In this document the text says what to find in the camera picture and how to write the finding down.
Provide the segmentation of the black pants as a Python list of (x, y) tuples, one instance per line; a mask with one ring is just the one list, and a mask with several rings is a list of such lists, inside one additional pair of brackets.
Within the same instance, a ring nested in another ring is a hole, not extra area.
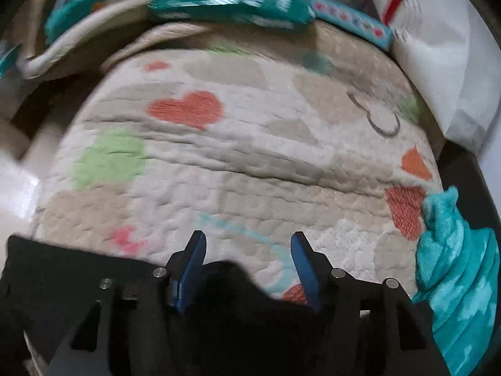
[(85, 356), (73, 373), (315, 375), (321, 341), (313, 311), (261, 291), (236, 263), (205, 264), (185, 311), (168, 278), (143, 261), (12, 236), (1, 274), (1, 372), (49, 365), (67, 334)]

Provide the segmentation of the teal fleece blanket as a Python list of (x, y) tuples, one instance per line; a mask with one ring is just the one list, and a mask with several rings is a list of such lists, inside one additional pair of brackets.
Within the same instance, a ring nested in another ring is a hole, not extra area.
[(423, 201), (413, 302), (433, 310), (432, 334), (450, 374), (468, 375), (493, 335), (500, 253), (494, 230), (471, 228), (457, 201), (455, 186)]

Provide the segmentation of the patterned quilted bed cover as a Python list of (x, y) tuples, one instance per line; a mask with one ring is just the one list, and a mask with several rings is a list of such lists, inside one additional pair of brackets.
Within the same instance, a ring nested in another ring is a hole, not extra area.
[(164, 263), (193, 231), (295, 300), (290, 237), (414, 294), (436, 125), (399, 66), (316, 22), (301, 34), (177, 22), (101, 66), (54, 157), (35, 238)]

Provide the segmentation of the blue patterned flat box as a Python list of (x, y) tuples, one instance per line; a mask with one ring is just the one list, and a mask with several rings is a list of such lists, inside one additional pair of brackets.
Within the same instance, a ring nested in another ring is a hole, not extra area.
[(309, 0), (317, 19), (335, 25), (389, 52), (393, 31), (379, 20), (334, 0)]

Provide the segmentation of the white printed pillow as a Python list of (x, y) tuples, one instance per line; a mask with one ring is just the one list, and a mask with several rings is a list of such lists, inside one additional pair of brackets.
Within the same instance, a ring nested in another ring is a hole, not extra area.
[(443, 136), (476, 153), (500, 103), (500, 48), (470, 0), (372, 0)]

